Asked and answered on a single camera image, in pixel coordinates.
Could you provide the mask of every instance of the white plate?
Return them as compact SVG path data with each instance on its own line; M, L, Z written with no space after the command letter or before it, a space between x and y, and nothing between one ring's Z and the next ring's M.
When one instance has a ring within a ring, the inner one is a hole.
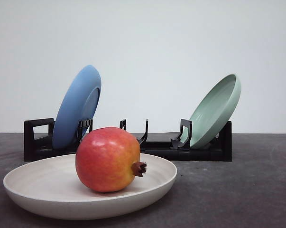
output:
M172 162L149 154L141 154L140 160L147 163L146 174L113 193L97 193L80 182L75 154L20 166L3 183L16 204L41 216L69 220L114 217L156 202L175 182L177 169Z

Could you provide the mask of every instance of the gray surface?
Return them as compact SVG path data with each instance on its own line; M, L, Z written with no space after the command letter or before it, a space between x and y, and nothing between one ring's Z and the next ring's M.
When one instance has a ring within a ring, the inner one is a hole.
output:
M286 134L234 134L233 162L174 161L177 179L162 199L109 219L56 220L18 207L2 180L22 164L23 134L0 133L0 227L286 228Z

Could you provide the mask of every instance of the white backdrop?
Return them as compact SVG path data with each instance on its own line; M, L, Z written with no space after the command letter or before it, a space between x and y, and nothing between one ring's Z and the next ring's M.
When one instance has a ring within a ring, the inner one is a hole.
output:
M56 118L88 64L102 78L95 128L178 131L235 73L233 132L286 133L286 0L0 0L0 132Z

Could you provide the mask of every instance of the green plate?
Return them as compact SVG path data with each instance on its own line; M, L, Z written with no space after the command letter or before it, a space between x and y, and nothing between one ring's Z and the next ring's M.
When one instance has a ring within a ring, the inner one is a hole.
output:
M190 148L199 149L209 143L224 127L235 110L241 94L241 83L235 75L223 78L198 105L192 121ZM184 142L188 129L184 128L181 141Z

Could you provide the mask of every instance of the black dish rack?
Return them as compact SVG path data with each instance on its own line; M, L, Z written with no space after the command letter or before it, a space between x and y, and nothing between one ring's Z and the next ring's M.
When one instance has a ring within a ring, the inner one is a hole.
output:
M44 158L76 153L82 140L83 129L89 127L92 131L93 119L80 121L76 132L76 140L64 149L52 147L52 134L55 121L53 118L27 120L24 122L24 161L32 162ZM33 128L48 125L48 135L35 139ZM187 139L180 140L183 128L188 128ZM126 119L120 121L120 128L126 130ZM231 121L228 121L219 134L200 149L191 149L192 122L181 119L180 132L170 141L148 141L148 119L144 135L138 139L141 153L152 154L171 161L232 161Z

